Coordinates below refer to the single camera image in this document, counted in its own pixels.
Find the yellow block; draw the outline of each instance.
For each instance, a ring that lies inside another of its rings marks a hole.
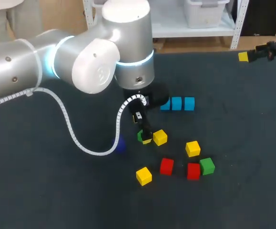
[[[189,157],[198,156],[200,154],[200,147],[197,141],[186,143],[185,150]]]
[[[167,134],[163,130],[159,130],[153,133],[153,141],[157,144],[157,146],[161,146],[167,142]]]
[[[144,167],[136,172],[138,181],[142,186],[152,181],[152,174],[148,171],[147,167]]]
[[[146,145],[148,143],[150,143],[152,141],[152,139],[148,139],[148,140],[145,140],[145,141],[142,141],[143,145]]]
[[[238,54],[238,59],[239,59],[239,61],[241,61],[241,62],[243,62],[243,61],[249,62],[247,52],[240,52],[240,53]]]

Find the green block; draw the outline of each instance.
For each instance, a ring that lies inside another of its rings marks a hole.
[[[215,165],[211,158],[202,159],[199,163],[203,175],[214,173]]]
[[[142,140],[142,133],[143,133],[143,130],[140,130],[140,131],[138,132],[138,134],[137,134],[137,136],[138,136],[138,141],[139,141],[139,142],[143,142],[143,140]]]

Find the blue block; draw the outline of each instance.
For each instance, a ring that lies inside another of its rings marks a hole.
[[[168,99],[167,103],[160,107],[160,110],[169,111],[170,107],[171,107],[171,101],[170,101],[170,99]]]
[[[119,142],[118,145],[115,149],[115,151],[122,153],[126,150],[126,144],[125,144],[125,140],[122,138],[122,136],[120,135],[119,137]]]
[[[182,108],[181,97],[173,97],[172,98],[172,110],[173,111],[181,111],[181,108]]]
[[[185,97],[184,98],[184,110],[193,111],[195,109],[195,98],[194,97]]]

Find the white cable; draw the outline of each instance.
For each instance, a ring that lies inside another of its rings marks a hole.
[[[101,153],[98,153],[98,152],[93,152],[85,147],[83,147],[79,141],[77,140],[75,134],[74,134],[74,131],[72,129],[72,126],[71,126],[71,123],[70,123],[70,120],[69,120],[69,116],[68,116],[68,113],[66,111],[66,108],[65,106],[63,105],[61,99],[52,91],[50,91],[49,89],[46,89],[46,88],[42,88],[42,87],[39,87],[37,89],[35,88],[30,88],[30,89],[26,89],[26,90],[23,90],[21,92],[18,92],[18,93],[15,93],[15,94],[12,94],[12,95],[9,95],[7,97],[4,97],[2,99],[0,99],[0,104],[2,103],[5,103],[6,101],[9,101],[9,100],[12,100],[12,99],[15,99],[15,98],[18,98],[22,95],[25,95],[25,94],[29,94],[31,92],[45,92],[49,95],[51,95],[58,103],[58,105],[60,106],[61,108],[61,111],[63,113],[63,116],[65,117],[65,120],[66,120],[66,124],[67,124],[67,127],[68,127],[68,130],[69,130],[69,133],[70,133],[70,136],[73,140],[73,142],[77,145],[77,147],[79,149],[81,149],[82,151],[84,151],[85,153],[87,154],[91,154],[91,155],[95,155],[95,156],[105,156],[105,155],[108,155],[110,153],[112,153],[117,145],[118,145],[118,142],[119,142],[119,137],[120,137],[120,122],[121,122],[121,116],[122,116],[122,113],[124,111],[124,108],[133,100],[135,99],[140,99],[143,103],[143,105],[145,106],[146,105],[146,99],[143,95],[141,94],[136,94],[136,95],[133,95],[131,97],[129,97],[127,100],[125,100],[125,102],[122,104],[122,106],[120,107],[119,109],[119,112],[117,114],[117,118],[116,118],[116,129],[115,129],[115,141],[114,141],[114,144],[113,146],[107,150],[106,152],[101,152]]]

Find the shelf leg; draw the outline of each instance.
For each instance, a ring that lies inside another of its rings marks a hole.
[[[238,3],[240,4],[240,6],[239,6],[239,8],[237,7],[238,11],[237,11],[237,19],[236,19],[236,23],[235,23],[235,31],[234,31],[230,49],[237,48],[238,41],[241,36],[249,0],[241,0],[241,1],[238,1]]]
[[[87,22],[87,28],[90,29],[92,26],[94,26],[96,23],[94,23],[93,20],[93,13],[92,13],[92,0],[83,0],[84,5],[84,12]]]

